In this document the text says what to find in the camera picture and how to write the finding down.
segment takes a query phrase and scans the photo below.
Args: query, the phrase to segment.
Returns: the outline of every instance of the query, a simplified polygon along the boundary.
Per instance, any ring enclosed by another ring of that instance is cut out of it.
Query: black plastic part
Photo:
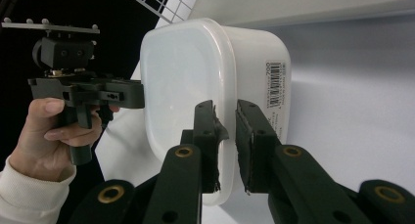
[[[373,223],[415,223],[415,197],[394,183],[363,182],[357,200]]]
[[[293,209],[293,204],[276,177],[272,177],[271,188],[269,190],[268,206],[274,223],[299,223],[299,217]]]
[[[92,159],[91,148],[89,145],[81,147],[69,147],[70,161],[73,165],[82,165]]]
[[[238,162],[245,189],[251,193],[268,193],[269,161],[281,142],[259,106],[251,102],[238,100],[236,125]]]
[[[52,69],[87,67],[93,53],[92,41],[43,37],[40,61]]]
[[[180,144],[193,144],[193,130],[185,129],[182,131],[180,138]]]
[[[42,40],[38,40],[34,44],[33,51],[31,52],[31,57],[33,58],[34,63],[43,71],[47,71],[50,68],[43,64],[41,60],[41,50],[42,50]]]
[[[220,190],[217,168],[219,143],[228,135],[216,118],[212,101],[205,101],[195,106],[193,127],[193,145],[202,153],[203,193],[217,192]]]
[[[34,99],[57,98],[65,100],[58,127],[78,122],[80,127],[91,128],[92,105],[117,106],[143,109],[144,88],[140,81],[94,78],[95,73],[64,77],[29,79]],[[89,162],[92,158],[89,146],[70,147],[70,159],[74,165]]]
[[[144,224],[201,223],[202,155],[198,147],[171,148],[162,164]]]
[[[111,111],[110,106],[102,105],[97,113],[101,118],[101,125],[103,129],[107,128],[108,123],[114,119],[114,113]]]
[[[158,178],[159,175],[156,175],[135,188],[134,207],[130,208],[131,213],[123,222],[124,224],[143,223]]]
[[[283,206],[283,202],[275,202],[279,198],[270,197],[275,221],[285,220],[281,217],[291,205],[290,213],[296,214],[298,223],[371,223],[305,149],[286,145],[276,147],[272,168],[281,186],[274,183],[277,185],[270,195],[281,195],[284,191],[290,201],[289,205]]]
[[[77,207],[69,224],[121,224],[134,207],[134,186],[111,180],[95,187]]]

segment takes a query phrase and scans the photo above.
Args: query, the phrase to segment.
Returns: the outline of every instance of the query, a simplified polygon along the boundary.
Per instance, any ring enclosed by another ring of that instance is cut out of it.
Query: finger
[[[51,117],[62,112],[65,102],[59,99],[36,99],[30,103],[25,123],[25,130],[37,131],[53,125]]]
[[[56,128],[46,132],[44,138],[49,141],[56,140],[69,140],[79,136],[87,135],[90,133],[96,133],[98,136],[101,134],[101,118],[95,114],[91,115],[92,127],[90,129],[81,128],[79,124],[73,123],[64,127]]]
[[[110,110],[113,112],[119,112],[119,107],[117,106],[110,106]]]
[[[84,135],[80,135],[80,136],[69,138],[69,139],[63,139],[61,140],[61,142],[68,144],[70,146],[73,146],[73,147],[91,145],[95,141],[97,141],[97,139],[101,135],[101,132],[102,132],[102,129],[99,128]]]
[[[60,99],[35,99],[28,107],[28,117],[47,118],[64,110],[65,102]]]

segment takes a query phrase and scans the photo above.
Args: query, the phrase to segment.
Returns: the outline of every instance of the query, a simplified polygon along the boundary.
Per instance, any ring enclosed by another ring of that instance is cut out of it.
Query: human hand
[[[89,145],[99,138],[101,119],[94,110],[91,129],[81,128],[77,122],[54,129],[57,114],[64,106],[63,100],[52,98],[31,102],[19,142],[9,159],[19,173],[39,180],[62,181],[73,173],[69,145]]]

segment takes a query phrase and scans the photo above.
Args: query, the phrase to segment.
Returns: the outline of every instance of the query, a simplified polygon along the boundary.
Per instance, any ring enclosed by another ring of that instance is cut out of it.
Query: black background
[[[139,61],[143,36],[159,19],[135,0],[19,0],[8,17],[13,22],[31,18],[40,23],[46,18],[56,25],[91,27],[97,24],[101,34],[95,38],[98,43],[94,51],[96,59],[90,62],[88,69],[124,78],[131,76]],[[1,30],[0,168],[17,144],[32,100],[27,79],[42,75],[31,52],[35,42],[45,34],[36,30]],[[95,157],[93,162],[79,166],[59,223],[67,223],[78,202],[101,181],[103,177]]]

